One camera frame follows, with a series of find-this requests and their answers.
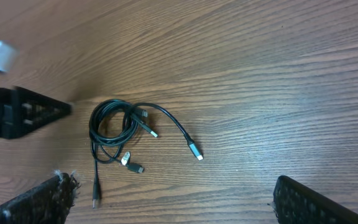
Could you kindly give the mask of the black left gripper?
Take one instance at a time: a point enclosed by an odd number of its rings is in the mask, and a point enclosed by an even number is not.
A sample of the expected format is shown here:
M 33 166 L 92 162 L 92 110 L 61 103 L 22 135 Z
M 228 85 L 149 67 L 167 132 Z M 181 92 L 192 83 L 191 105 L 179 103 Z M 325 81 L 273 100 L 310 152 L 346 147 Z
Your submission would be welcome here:
M 0 88 L 0 138 L 21 138 L 70 114 L 68 103 L 18 86 Z

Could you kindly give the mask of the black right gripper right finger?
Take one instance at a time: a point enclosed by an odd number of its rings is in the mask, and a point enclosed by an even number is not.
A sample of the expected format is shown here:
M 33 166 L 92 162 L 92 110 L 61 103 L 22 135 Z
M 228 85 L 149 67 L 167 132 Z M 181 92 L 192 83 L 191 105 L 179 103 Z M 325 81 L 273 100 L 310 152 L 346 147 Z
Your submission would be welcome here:
M 279 224 L 358 224 L 358 214 L 281 175 L 273 191 L 273 210 Z

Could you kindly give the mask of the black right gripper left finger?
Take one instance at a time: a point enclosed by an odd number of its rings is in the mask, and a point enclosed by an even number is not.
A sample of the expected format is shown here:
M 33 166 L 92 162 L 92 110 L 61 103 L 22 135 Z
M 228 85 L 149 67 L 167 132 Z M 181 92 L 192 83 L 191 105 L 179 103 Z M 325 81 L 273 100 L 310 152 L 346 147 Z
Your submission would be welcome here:
M 80 183 L 74 175 L 55 172 L 40 185 L 0 205 L 0 223 L 65 223 Z

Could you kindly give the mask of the black cable grey USB plug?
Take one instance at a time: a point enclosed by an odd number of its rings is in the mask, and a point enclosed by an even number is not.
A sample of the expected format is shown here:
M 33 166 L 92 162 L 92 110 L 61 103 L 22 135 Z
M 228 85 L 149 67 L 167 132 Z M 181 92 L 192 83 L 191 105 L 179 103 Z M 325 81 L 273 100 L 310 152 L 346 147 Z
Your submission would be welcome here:
M 130 110 L 131 111 L 135 110 L 136 108 L 138 108 L 140 106 L 148 106 L 148 107 L 157 109 L 157 110 L 161 111 L 162 113 L 164 113 L 165 115 L 167 115 L 175 123 L 175 125 L 179 128 L 179 130 L 183 133 L 184 138 L 187 141 L 188 147 L 190 148 L 190 150 L 193 153 L 193 155 L 197 158 L 197 160 L 201 161 L 201 160 L 204 159 L 203 154 L 197 148 L 196 143 L 194 142 L 194 140 L 187 133 L 187 131 L 184 129 L 184 127 L 180 124 L 180 122 L 169 111 L 167 111 L 165 108 L 162 108 L 161 106 L 153 104 L 153 103 L 136 103 L 136 104 L 131 106 Z

